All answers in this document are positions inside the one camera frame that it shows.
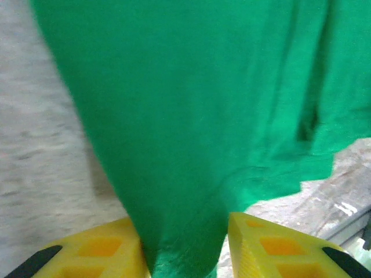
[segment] gray floor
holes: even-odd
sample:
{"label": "gray floor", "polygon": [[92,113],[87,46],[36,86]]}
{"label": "gray floor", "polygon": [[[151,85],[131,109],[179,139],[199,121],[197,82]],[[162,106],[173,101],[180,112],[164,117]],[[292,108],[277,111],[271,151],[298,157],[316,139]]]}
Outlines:
{"label": "gray floor", "polygon": [[[370,202],[371,140],[334,175],[249,213],[320,236]],[[25,0],[0,0],[0,277],[47,242],[126,215],[86,142]],[[232,277],[227,242],[220,277]]]}

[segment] yellow object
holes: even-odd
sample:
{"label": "yellow object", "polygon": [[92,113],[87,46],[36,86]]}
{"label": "yellow object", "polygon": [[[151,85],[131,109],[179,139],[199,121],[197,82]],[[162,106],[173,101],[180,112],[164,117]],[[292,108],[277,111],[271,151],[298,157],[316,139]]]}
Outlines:
{"label": "yellow object", "polygon": [[228,238],[235,278],[350,278],[322,250],[339,246],[245,213],[230,214]]}
{"label": "yellow object", "polygon": [[140,239],[129,218],[52,242],[59,251],[32,278],[146,278]]}

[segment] green fabric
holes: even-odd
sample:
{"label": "green fabric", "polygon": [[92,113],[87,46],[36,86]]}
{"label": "green fabric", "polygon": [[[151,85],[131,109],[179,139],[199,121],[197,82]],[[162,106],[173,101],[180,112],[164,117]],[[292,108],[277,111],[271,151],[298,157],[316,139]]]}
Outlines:
{"label": "green fabric", "polygon": [[371,136],[371,1],[32,0],[153,278]]}

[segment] square hole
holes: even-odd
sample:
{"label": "square hole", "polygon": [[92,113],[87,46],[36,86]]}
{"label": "square hole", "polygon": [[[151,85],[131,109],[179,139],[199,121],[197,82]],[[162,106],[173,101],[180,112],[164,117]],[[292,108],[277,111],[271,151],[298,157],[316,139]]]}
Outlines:
{"label": "square hole", "polygon": [[292,240],[284,237],[263,237],[260,239],[268,255],[305,255],[304,250],[300,245]]}
{"label": "square hole", "polygon": [[246,224],[249,226],[249,227],[252,227],[252,228],[263,228],[264,225],[259,223],[259,222],[255,222],[255,221],[246,221]]}
{"label": "square hole", "polygon": [[90,239],[78,251],[82,257],[111,257],[122,244],[122,240],[117,237],[100,237]]}
{"label": "square hole", "polygon": [[328,278],[319,264],[277,265],[282,278]]}
{"label": "square hole", "polygon": [[57,278],[99,278],[103,270],[102,267],[70,266],[64,268]]}

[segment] concrete floor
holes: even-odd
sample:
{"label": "concrete floor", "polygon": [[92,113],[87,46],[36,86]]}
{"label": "concrete floor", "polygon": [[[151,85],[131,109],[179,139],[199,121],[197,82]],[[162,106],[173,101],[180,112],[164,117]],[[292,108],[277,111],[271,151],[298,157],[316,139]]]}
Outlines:
{"label": "concrete floor", "polygon": [[[248,212],[320,236],[370,202],[371,139],[334,175]],[[0,277],[47,242],[126,215],[86,142],[26,0],[0,1]],[[232,277],[227,242],[220,277]]]}

